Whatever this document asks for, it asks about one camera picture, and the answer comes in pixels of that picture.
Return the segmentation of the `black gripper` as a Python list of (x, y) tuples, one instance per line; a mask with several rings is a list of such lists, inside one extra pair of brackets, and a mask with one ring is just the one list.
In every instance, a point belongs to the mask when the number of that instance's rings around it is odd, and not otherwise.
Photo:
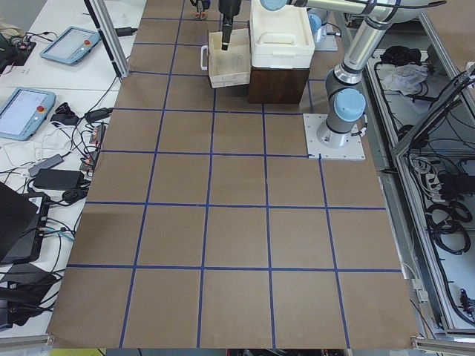
[(230, 16), (237, 16), (239, 14), (240, 0), (219, 0), (218, 10), (223, 15), (221, 49), (228, 50), (233, 28), (233, 18)]
[(211, 0), (190, 0), (197, 13), (205, 13), (211, 6)]

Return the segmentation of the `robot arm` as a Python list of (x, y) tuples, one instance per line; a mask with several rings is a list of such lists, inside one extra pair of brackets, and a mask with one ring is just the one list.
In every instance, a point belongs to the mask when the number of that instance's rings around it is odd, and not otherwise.
[(286, 5), (318, 8), (364, 17), (350, 48), (341, 63), (326, 78), (330, 112), (317, 129), (318, 140), (330, 148), (342, 148), (350, 140), (351, 131), (363, 116), (366, 101), (355, 89), (362, 79), (362, 71), (386, 31), (395, 23), (407, 22), (429, 7), (445, 1), (262, 1), (268, 11), (277, 11)]
[[(194, 1), (190, 0), (191, 5), (195, 8), (194, 18), (199, 20), (205, 20), (207, 18), (207, 10), (211, 6), (210, 1)], [(327, 19), (328, 14), (316, 15), (307, 11), (309, 18), (309, 24), (314, 36), (314, 40), (321, 42), (327, 35)]]

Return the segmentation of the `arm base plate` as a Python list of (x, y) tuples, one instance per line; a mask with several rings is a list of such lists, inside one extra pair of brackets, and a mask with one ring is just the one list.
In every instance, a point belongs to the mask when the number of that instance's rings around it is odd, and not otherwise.
[(321, 26), (313, 34), (313, 38), (316, 51), (336, 52), (338, 50), (335, 31), (331, 24)]
[(327, 127), (327, 114), (305, 113), (304, 132), (309, 159), (364, 161), (357, 124), (349, 133), (334, 133)]

